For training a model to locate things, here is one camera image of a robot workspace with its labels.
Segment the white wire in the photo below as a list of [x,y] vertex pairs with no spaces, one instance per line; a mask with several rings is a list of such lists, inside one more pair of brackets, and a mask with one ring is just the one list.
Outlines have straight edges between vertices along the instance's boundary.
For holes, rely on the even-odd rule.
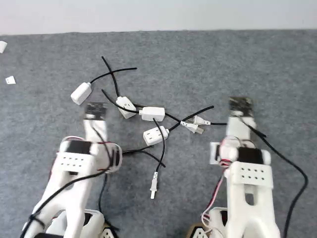
[[224,175],[223,175],[223,173],[222,173],[221,179],[219,180],[219,183],[216,185],[217,188],[216,188],[216,190],[215,190],[215,192],[214,192],[214,195],[213,195],[213,197],[212,197],[212,200],[211,200],[209,206],[208,206],[208,207],[205,209],[205,211],[202,213],[202,223],[204,224],[205,227],[209,227],[209,226],[205,223],[205,221],[204,221],[205,214],[211,209],[211,207],[212,207],[214,201],[216,200],[216,197],[217,197],[217,194],[218,194],[218,192],[219,192],[220,186],[221,186],[221,184],[222,184],[223,178],[224,178]]
[[223,233],[217,227],[210,227],[209,230],[205,231],[205,234],[207,234],[208,232],[211,232],[211,231],[218,231],[219,234],[221,235],[221,237],[224,238]]
[[69,140],[69,139],[79,139],[79,140],[85,140],[85,139],[84,139],[84,138],[82,138],[82,137],[79,137],[79,136],[73,136],[73,135],[71,135],[71,136],[64,137],[64,138],[63,138],[63,140],[61,140],[61,141],[63,142],[63,141]]

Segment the white plug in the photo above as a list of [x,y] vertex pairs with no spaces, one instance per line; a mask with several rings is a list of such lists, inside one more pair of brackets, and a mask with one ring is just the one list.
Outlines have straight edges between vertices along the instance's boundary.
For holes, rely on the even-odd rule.
[[194,125],[192,123],[186,123],[184,121],[181,121],[180,124],[182,126],[184,126],[185,128],[189,129],[192,133],[199,133],[199,134],[203,134],[204,129],[201,129],[200,127],[198,127],[198,125]]
[[[125,109],[136,111],[135,106],[130,101],[130,99],[128,99],[127,97],[118,97],[116,103]],[[121,114],[124,116],[124,118],[126,118],[126,119],[131,118],[136,114],[136,113],[132,113],[132,112],[127,112],[121,108],[118,108],[118,109],[121,112]]]
[[[166,140],[169,134],[169,130],[165,129],[164,126],[159,126],[162,133],[163,137]],[[145,140],[145,143],[149,145],[155,145],[157,143],[160,143],[162,141],[162,136],[160,134],[160,131],[157,127],[154,127],[150,130],[144,131],[143,132],[143,139]]]
[[192,124],[195,124],[195,125],[211,125],[211,121],[210,120],[202,119],[199,116],[194,116],[193,118],[188,119],[186,122],[192,123]]
[[165,117],[165,109],[164,108],[155,108],[155,107],[145,107],[142,110],[139,110],[139,115],[141,115],[142,120],[150,120],[153,121],[162,121]]
[[71,99],[74,103],[80,105],[82,104],[86,98],[91,94],[91,84],[90,83],[82,83],[76,88],[76,90],[70,95]]
[[159,173],[155,171],[154,175],[153,175],[153,179],[152,179],[152,185],[151,185],[151,188],[150,188],[151,199],[154,199],[155,192],[157,192],[157,190],[158,190],[158,176],[159,176]]
[[5,42],[5,41],[0,41],[0,53],[1,53],[1,54],[4,52],[4,50],[5,50],[7,44],[8,44],[8,43]]

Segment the cable end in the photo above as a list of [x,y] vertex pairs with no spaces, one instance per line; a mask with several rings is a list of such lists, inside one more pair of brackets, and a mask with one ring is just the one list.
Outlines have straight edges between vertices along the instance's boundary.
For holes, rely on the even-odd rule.
[[180,124],[187,128],[188,130],[190,130],[192,133],[198,133],[198,134],[202,134],[204,132],[204,129],[198,127],[198,125],[192,124],[192,123],[186,123],[184,121],[181,121]]
[[155,197],[155,191],[152,191],[151,192],[151,199],[154,199],[154,197]]
[[202,128],[200,128],[200,127],[197,127],[196,132],[197,132],[198,134],[203,134],[204,129],[202,129]]
[[150,188],[151,199],[154,199],[155,192],[157,192],[157,190],[158,190],[158,176],[159,176],[159,173],[155,171],[154,175],[153,175],[153,179],[152,179],[152,185],[151,185],[151,188]]

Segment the black cable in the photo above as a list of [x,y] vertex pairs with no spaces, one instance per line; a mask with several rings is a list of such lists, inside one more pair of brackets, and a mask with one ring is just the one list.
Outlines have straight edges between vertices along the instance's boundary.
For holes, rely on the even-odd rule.
[[211,122],[210,125],[227,125],[226,122]]
[[291,216],[294,210],[294,207],[296,205],[296,202],[298,201],[299,197],[302,195],[302,193],[304,192],[304,190],[307,188],[308,185],[308,176],[307,174],[305,174],[305,172],[298,166],[296,165],[294,162],[290,161],[289,159],[287,159],[284,155],[282,155],[280,152],[278,152],[263,136],[264,134],[259,132],[258,130],[256,130],[255,128],[253,128],[252,126],[248,125],[247,123],[245,123],[243,121],[243,119],[241,117],[239,117],[239,119],[241,120],[241,122],[243,122],[248,128],[250,128],[251,131],[253,131],[275,154],[277,154],[280,158],[282,158],[285,162],[287,162],[288,164],[290,164],[291,166],[293,166],[297,171],[299,171],[302,176],[304,177],[304,184],[302,186],[302,188],[299,190],[299,192],[296,194],[295,198],[293,199],[293,201],[291,202],[291,205],[288,209],[288,213],[287,213],[287,217],[286,217],[286,221],[285,221],[285,225],[284,225],[284,231],[283,231],[283,238],[287,237],[287,232],[288,232],[288,228],[290,225],[290,221],[291,221]]
[[138,69],[138,68],[134,67],[134,68],[121,68],[121,69],[116,69],[116,70],[114,70],[114,71],[111,71],[111,72],[102,74],[102,75],[98,76],[97,78],[92,79],[92,80],[90,81],[90,83],[93,83],[93,82],[95,82],[96,80],[98,80],[98,79],[100,79],[100,78],[102,78],[102,77],[105,77],[105,76],[107,76],[107,75],[110,75],[111,73],[116,73],[116,72],[120,72],[120,71],[128,71],[128,70],[136,70],[136,69]]
[[157,162],[159,162],[159,159],[157,157],[155,157],[153,154],[147,152],[147,151],[143,151],[143,150],[126,150],[126,151],[123,151],[122,154],[125,155],[125,154],[132,154],[132,153],[143,153],[143,154],[146,154],[150,157],[152,157],[153,159],[155,159]]
[[105,65],[107,66],[109,72],[111,73],[111,77],[112,77],[112,80],[113,80],[113,83],[114,83],[115,93],[116,93],[117,96],[119,97],[120,94],[119,94],[119,89],[118,89],[117,80],[115,79],[115,76],[114,76],[113,72],[111,71],[111,67],[110,67],[110,65],[108,64],[108,62],[106,61],[105,57],[101,56],[101,58],[103,59]]
[[97,134],[97,136],[99,137],[99,139],[102,141],[102,143],[103,143],[103,145],[104,145],[104,147],[105,147],[105,149],[106,149],[106,151],[107,151],[108,158],[109,158],[109,160],[112,161],[112,163],[113,163],[113,158],[110,157],[110,153],[109,153],[108,147],[107,147],[106,142],[104,141],[103,137],[102,137],[102,136],[100,135],[100,133],[94,128],[93,123],[92,123],[92,120],[89,121],[89,124],[90,124],[90,127],[95,131],[95,133]]
[[104,183],[103,183],[103,186],[101,188],[101,191],[100,191],[100,194],[99,194],[99,198],[98,198],[98,210],[103,214],[105,223],[108,226],[110,226],[112,229],[114,229],[115,231],[119,231],[120,229],[115,227],[114,225],[112,225],[110,223],[110,221],[106,218],[105,214],[103,213],[103,211],[101,209],[101,199],[102,199],[102,196],[103,196],[103,193],[104,193],[104,190],[105,190],[107,182],[108,182],[108,174],[105,174]]
[[104,91],[104,89],[102,89],[101,91],[103,92],[103,94],[105,95],[105,97],[108,98],[108,100],[109,100],[112,104],[114,104],[115,106],[117,106],[118,108],[121,108],[122,110],[127,111],[127,112],[130,112],[130,113],[137,113],[137,114],[139,113],[139,111],[126,109],[126,108],[124,108],[124,107],[118,105],[112,98],[110,98],[110,97],[108,96],[108,94]]
[[156,172],[159,171],[159,166],[162,164],[162,161],[163,161],[163,158],[164,158],[164,153],[165,153],[165,140],[164,140],[164,136],[163,136],[163,133],[162,133],[162,130],[160,129],[160,126],[159,124],[157,123],[157,121],[155,119],[153,119],[155,125],[157,125],[158,129],[159,129],[159,132],[160,132],[160,135],[162,137],[162,141],[163,141],[163,150],[162,150],[162,155],[160,156],[160,160],[159,160],[159,164],[157,166],[157,168],[155,169]]
[[[53,199],[55,198],[58,194],[60,194],[65,188],[69,187],[70,185],[78,182],[78,181],[82,181],[82,180],[85,180],[85,179],[90,179],[90,178],[95,178],[97,176],[100,176],[102,175],[103,173],[105,173],[108,169],[105,169],[105,170],[102,170],[101,172],[99,173],[96,173],[96,174],[93,174],[93,175],[88,175],[88,176],[84,176],[84,177],[81,177],[81,178],[77,178],[77,179],[74,179],[68,183],[66,183],[63,187],[61,187],[59,190],[57,190],[55,193],[53,193],[48,199],[46,199],[41,205],[40,207],[36,210],[34,214],[39,214],[41,212],[41,210]],[[20,235],[20,238],[24,238],[27,230],[29,229],[31,223],[33,222],[34,219],[32,220],[29,220],[28,223],[26,224],[25,228],[23,229],[22,231],[22,234]]]
[[174,117],[174,116],[172,116],[171,114],[169,114],[169,113],[165,113],[165,115],[167,115],[169,118],[172,118],[172,119],[174,119],[175,121],[177,121],[177,122],[181,122],[181,120],[180,119],[177,119],[176,117]]
[[[198,112],[196,112],[196,113],[193,113],[193,114],[191,114],[191,115],[185,117],[182,121],[186,121],[186,120],[188,120],[189,118],[192,118],[192,117],[194,117],[194,116],[196,116],[196,115],[198,115],[198,114],[200,114],[200,113],[203,113],[204,111],[207,111],[207,110],[209,110],[209,109],[212,109],[212,108],[214,108],[214,106],[209,106],[209,107],[206,107],[206,108],[204,108],[204,109],[201,109],[200,111],[198,111]],[[170,129],[168,129],[169,132],[171,132],[172,130],[174,130],[175,128],[177,128],[179,125],[180,125],[180,122],[176,123],[176,124],[175,124],[174,126],[172,126]]]

